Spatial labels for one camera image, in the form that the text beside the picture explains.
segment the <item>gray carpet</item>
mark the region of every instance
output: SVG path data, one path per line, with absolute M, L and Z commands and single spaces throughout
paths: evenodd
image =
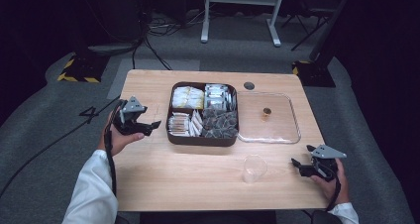
M 200 43 L 200 24 L 149 39 L 157 53 L 176 69 L 291 73 L 290 65 L 308 59 L 321 32 L 291 52 L 305 33 L 294 20 L 281 29 L 285 19 L 279 18 L 276 27 L 282 46 L 275 48 L 264 21 L 267 17 L 216 18 L 210 23 L 207 44 Z M 315 22 L 304 19 L 304 23 Z M 46 73 L 48 85 L 18 107 L 1 127 L 1 187 L 30 157 L 83 122 L 80 112 L 91 106 L 100 109 L 110 102 L 109 98 L 121 91 L 123 75 L 132 66 L 130 53 L 112 56 L 101 83 L 57 81 L 69 57 L 52 64 Z M 135 59 L 136 67 L 153 61 L 147 63 L 148 69 L 164 69 L 144 46 Z M 178 67 L 180 61 L 187 67 Z M 346 70 L 336 59 L 329 70 L 336 88 L 304 89 L 327 145 L 348 154 L 344 165 L 361 223 L 414 223 L 400 183 L 361 113 Z M 0 199 L 0 223 L 61 222 L 78 172 L 96 148 L 111 109 L 56 143 L 19 173 Z M 277 223 L 310 223 L 300 210 L 276 213 Z M 138 223 L 139 213 L 120 214 L 130 223 Z
M 166 60 L 170 64 L 172 70 L 187 70 L 187 71 L 198 71 L 200 69 L 199 60 Z M 136 69 L 165 69 L 164 65 L 158 59 L 135 59 Z M 118 66 L 117 74 L 115 75 L 114 81 L 108 92 L 108 99 L 114 99 L 121 94 L 124 87 L 124 81 L 126 80 L 127 73 L 133 69 L 133 62 L 129 58 L 121 59 L 121 63 Z

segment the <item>wooden table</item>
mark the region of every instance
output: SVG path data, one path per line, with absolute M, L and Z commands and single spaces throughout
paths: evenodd
M 290 97 L 301 139 L 297 144 L 245 143 L 231 147 L 174 145 L 165 122 L 171 89 L 180 81 L 229 83 L 239 92 L 252 82 L 254 91 Z M 120 211 L 263 210 L 325 208 L 327 200 L 310 178 L 301 177 L 290 158 L 310 164 L 306 145 L 323 138 L 303 91 L 293 74 L 131 70 L 121 98 L 135 95 L 148 106 L 138 122 L 162 120 L 149 137 L 116 156 Z M 258 182 L 242 180 L 244 158 L 262 156 L 268 171 Z

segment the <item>hand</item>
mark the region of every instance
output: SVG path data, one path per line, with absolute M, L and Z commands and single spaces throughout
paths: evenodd
M 104 134 L 105 134 L 105 129 L 106 129 L 106 126 L 108 125 L 109 120 L 111 120 L 111 113 L 109 114 L 108 121 L 105 124 L 104 129 L 102 130 L 101 140 L 99 141 L 99 145 L 98 145 L 98 148 L 97 148 L 98 150 L 106 151 L 105 150 Z M 112 132 L 111 155 L 113 157 L 115 155 L 119 154 L 121 151 L 123 151 L 123 149 L 127 145 L 129 145 L 130 143 L 139 141 L 139 140 L 141 140 L 142 138 L 145 137 L 145 134 L 143 134 L 143 133 L 135 133 L 135 134 L 132 134 L 132 135 L 124 136 L 114 127 L 114 124 L 111 124 L 110 131 Z
M 347 183 L 347 178 L 344 173 L 343 164 L 340 161 L 340 159 L 336 159 L 336 163 L 337 163 L 337 168 L 338 168 L 337 177 L 341 184 L 341 190 L 335 202 L 335 204 L 337 205 L 341 203 L 350 202 L 350 197 L 349 197 L 349 184 Z M 322 191 L 324 192 L 324 195 L 328 198 L 328 200 L 331 201 L 334 195 L 334 191 L 336 189 L 336 180 L 333 179 L 327 182 L 326 180 L 324 180 L 323 178 L 317 175 L 312 175 L 311 179 L 314 180 L 314 182 L 317 183 L 321 187 Z

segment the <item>table hole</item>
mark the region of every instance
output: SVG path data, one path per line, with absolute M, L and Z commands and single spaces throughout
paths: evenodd
M 256 86 L 252 82 L 244 83 L 244 87 L 248 90 L 253 90 Z

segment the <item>small brown object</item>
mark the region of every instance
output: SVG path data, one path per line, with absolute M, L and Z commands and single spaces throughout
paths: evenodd
M 271 114 L 271 109 L 269 109 L 269 108 L 264 108 L 264 109 L 262 110 L 262 112 L 263 112 L 263 115 L 266 117 L 266 116 L 268 116 L 269 114 Z
M 269 114 L 271 114 L 271 109 L 269 108 L 264 108 L 262 110 L 263 115 L 262 115 L 262 121 L 265 122 L 268 119 Z

